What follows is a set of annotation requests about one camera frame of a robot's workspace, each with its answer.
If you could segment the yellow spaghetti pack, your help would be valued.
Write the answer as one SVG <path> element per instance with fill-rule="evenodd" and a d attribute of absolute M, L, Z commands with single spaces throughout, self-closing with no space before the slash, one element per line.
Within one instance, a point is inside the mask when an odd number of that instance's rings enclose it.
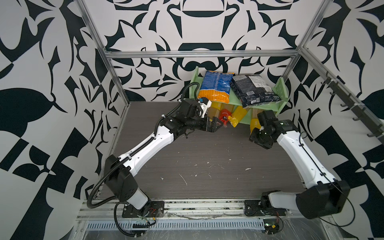
<path fill-rule="evenodd" d="M 248 113 L 248 109 L 244 109 L 242 106 L 236 107 L 233 113 L 229 116 L 229 122 L 231 125 L 235 128 L 241 120 L 246 116 Z"/>
<path fill-rule="evenodd" d="M 250 121 L 250 132 L 252 133 L 254 129 L 260 129 L 262 126 L 260 124 L 258 113 L 259 109 L 252 109 L 252 116 Z"/>
<path fill-rule="evenodd" d="M 221 102 L 212 102 L 207 112 L 207 116 L 210 118 L 211 121 L 213 120 L 213 118 L 219 118 L 222 105 L 223 103 Z"/>

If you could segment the red spaghetti pack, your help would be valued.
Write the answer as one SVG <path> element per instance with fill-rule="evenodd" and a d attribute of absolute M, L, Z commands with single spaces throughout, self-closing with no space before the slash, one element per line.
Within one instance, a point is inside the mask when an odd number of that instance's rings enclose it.
<path fill-rule="evenodd" d="M 223 123 L 225 127 L 227 126 L 227 123 L 231 115 L 232 115 L 232 112 L 227 109 L 222 109 L 220 111 L 219 120 Z"/>

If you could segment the blue orange pasta bag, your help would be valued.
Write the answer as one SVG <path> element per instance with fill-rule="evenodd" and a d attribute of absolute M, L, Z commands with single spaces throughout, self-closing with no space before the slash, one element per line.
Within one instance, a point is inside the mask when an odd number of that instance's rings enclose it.
<path fill-rule="evenodd" d="M 228 104 L 230 102 L 230 83 L 234 73 L 207 71 L 200 87 L 198 98 Z"/>

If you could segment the black pasta bag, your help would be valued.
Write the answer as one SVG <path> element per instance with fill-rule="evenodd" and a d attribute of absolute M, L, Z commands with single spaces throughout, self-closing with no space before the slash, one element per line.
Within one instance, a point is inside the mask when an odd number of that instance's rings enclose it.
<path fill-rule="evenodd" d="M 243 108 L 281 101 L 281 98 L 259 75 L 234 76 L 230 86 Z"/>

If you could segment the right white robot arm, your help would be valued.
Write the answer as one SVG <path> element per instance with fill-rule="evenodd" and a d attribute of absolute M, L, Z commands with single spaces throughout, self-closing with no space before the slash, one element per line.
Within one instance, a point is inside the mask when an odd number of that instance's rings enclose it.
<path fill-rule="evenodd" d="M 263 213 L 279 209 L 297 211 L 307 219 L 339 214 L 348 201 L 349 184 L 337 180 L 320 163 L 291 120 L 279 120 L 271 110 L 259 113 L 258 120 L 261 126 L 252 130 L 250 141 L 267 150 L 273 144 L 279 144 L 292 160 L 306 188 L 302 193 L 263 193 L 259 209 Z"/>

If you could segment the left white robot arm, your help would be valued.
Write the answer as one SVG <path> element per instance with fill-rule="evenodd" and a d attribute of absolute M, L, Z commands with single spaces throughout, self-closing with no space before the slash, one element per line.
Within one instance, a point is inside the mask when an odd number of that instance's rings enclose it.
<path fill-rule="evenodd" d="M 167 117 L 160 122 L 156 134 L 151 134 L 130 151 L 105 162 L 105 183 L 114 196 L 123 203 L 129 203 L 137 210 L 149 207 L 149 197 L 139 188 L 135 176 L 140 169 L 159 151 L 178 137 L 187 136 L 187 130 L 214 133 L 224 124 L 214 117 L 187 118 Z"/>

